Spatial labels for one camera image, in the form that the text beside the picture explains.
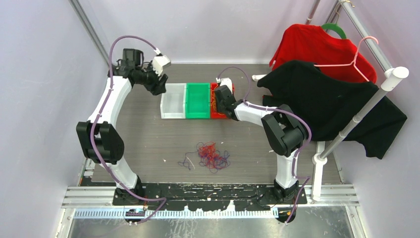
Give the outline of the red plastic bin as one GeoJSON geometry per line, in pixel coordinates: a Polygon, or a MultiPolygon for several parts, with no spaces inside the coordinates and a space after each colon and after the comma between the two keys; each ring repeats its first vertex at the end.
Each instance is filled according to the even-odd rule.
{"type": "Polygon", "coordinates": [[[217,83],[210,84],[210,118],[211,119],[227,119],[227,116],[217,111],[216,97],[214,90],[217,88],[217,83]]]}

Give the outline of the white plastic bin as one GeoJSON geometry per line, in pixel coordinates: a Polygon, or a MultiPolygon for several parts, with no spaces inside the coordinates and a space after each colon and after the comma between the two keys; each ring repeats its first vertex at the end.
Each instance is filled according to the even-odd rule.
{"type": "Polygon", "coordinates": [[[161,95],[160,116],[162,119],[185,119],[186,83],[168,83],[161,95]]]}

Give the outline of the green plastic bin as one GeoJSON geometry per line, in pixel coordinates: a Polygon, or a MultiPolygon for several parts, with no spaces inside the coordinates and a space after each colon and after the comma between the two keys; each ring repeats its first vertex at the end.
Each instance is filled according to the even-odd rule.
{"type": "Polygon", "coordinates": [[[187,83],[187,119],[210,119],[210,83],[187,83]]]}

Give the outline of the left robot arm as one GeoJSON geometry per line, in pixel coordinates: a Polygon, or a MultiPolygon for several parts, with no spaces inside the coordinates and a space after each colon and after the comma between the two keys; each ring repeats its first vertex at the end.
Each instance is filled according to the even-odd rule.
{"type": "Polygon", "coordinates": [[[124,158],[125,145],[116,130],[122,105],[134,87],[142,85],[152,95],[166,92],[168,76],[163,73],[170,59],[154,49],[150,62],[136,49],[124,49],[122,58],[111,64],[105,90],[87,121],[76,125],[77,136],[84,156],[101,165],[114,179],[114,205],[138,205],[145,197],[141,179],[124,158]]]}

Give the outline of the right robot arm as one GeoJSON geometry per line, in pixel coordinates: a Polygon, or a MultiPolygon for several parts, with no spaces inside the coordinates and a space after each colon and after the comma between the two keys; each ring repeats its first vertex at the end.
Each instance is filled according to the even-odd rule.
{"type": "Polygon", "coordinates": [[[276,200],[286,204],[297,196],[298,150],[309,139],[304,125],[293,115],[288,105],[262,107],[243,100],[236,100],[226,85],[215,88],[217,112],[235,121],[250,122],[262,126],[271,149],[276,153],[277,170],[273,194],[276,200]]]}

